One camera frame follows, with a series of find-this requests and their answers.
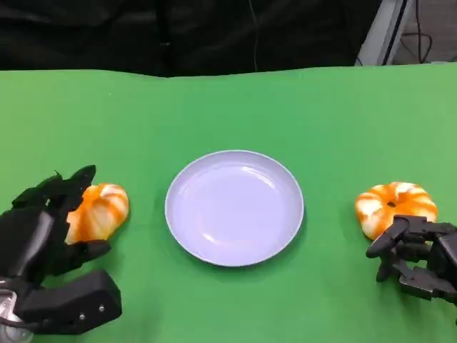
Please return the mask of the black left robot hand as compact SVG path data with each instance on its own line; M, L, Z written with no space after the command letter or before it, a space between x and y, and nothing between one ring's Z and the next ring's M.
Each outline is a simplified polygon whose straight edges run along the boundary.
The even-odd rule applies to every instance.
M68 179L55 173L25 189L1 214L2 289L38 289L46 276L78 269L110 251L110 244L101 239L66 242L67 216L81 205L95 174L94 165Z

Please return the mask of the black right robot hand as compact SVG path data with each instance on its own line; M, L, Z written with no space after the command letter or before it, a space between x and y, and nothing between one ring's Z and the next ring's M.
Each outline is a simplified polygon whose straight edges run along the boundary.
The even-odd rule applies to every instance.
M396 215L366 256L381 260L377 282L395 277L406 294L456 304L456 227L451 223Z

